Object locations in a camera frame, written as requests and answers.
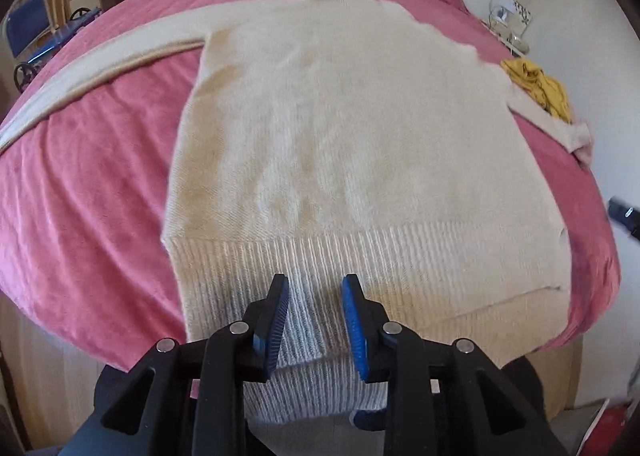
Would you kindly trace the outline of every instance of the desk drawer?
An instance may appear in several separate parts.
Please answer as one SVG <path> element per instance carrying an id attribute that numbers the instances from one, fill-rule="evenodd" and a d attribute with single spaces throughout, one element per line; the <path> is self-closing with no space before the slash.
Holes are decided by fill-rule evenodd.
<path id="1" fill-rule="evenodd" d="M 69 16 L 78 8 L 88 8 L 92 10 L 100 7 L 100 0 L 69 0 Z"/>

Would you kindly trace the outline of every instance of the pink bedspread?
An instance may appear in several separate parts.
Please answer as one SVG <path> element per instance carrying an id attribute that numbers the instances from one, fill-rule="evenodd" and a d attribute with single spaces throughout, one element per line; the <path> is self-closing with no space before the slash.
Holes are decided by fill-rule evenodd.
<path id="1" fill-rule="evenodd" d="M 169 14 L 229 1 L 119 4 L 50 61 L 10 114 L 100 42 Z M 484 60 L 508 56 L 478 20 L 442 1 L 393 1 L 473 44 Z M 0 288 L 39 325 L 120 368 L 161 337 L 184 341 L 177 285 L 159 236 L 178 120 L 199 55 L 186 52 L 123 74 L 41 122 L 0 157 Z M 618 258 L 591 173 L 516 119 L 571 240 L 571 309 L 566 330 L 551 342 L 558 346 L 612 304 Z"/>

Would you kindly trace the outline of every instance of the blue gripper pad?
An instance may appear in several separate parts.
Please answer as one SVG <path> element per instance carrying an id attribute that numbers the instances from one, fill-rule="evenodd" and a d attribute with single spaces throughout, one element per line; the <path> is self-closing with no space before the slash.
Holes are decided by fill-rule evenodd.
<path id="1" fill-rule="evenodd" d="M 263 301 L 260 318 L 254 331 L 254 350 L 263 354 L 268 375 L 278 363 L 282 333 L 289 309 L 289 279 L 281 273 L 273 276 L 267 298 Z"/>
<path id="2" fill-rule="evenodd" d="M 361 314 L 367 313 L 366 300 L 358 281 L 358 276 L 349 274 L 342 279 L 342 308 L 351 343 L 353 362 L 362 380 L 369 376 L 367 360 L 367 340 L 363 330 Z"/>

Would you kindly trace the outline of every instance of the yellow cloth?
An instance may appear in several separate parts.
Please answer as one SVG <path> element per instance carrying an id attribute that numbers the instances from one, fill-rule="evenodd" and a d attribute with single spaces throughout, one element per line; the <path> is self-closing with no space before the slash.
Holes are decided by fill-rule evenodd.
<path id="1" fill-rule="evenodd" d="M 546 112 L 567 123 L 571 123 L 571 110 L 564 86 L 528 58 L 503 60 L 502 69 L 511 80 L 527 91 Z"/>

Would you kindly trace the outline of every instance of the wheel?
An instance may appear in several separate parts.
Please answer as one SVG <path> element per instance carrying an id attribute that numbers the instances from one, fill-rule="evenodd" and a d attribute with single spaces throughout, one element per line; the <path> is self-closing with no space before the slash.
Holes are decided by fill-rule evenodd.
<path id="1" fill-rule="evenodd" d="M 14 84 L 20 92 L 24 92 L 38 72 L 36 68 L 27 64 L 26 62 L 20 62 L 14 69 Z"/>
<path id="2" fill-rule="evenodd" d="M 79 19 L 82 15 L 86 15 L 90 11 L 91 10 L 89 10 L 88 8 L 78 8 L 75 12 L 71 14 L 70 19 L 73 21 L 76 19 Z"/>

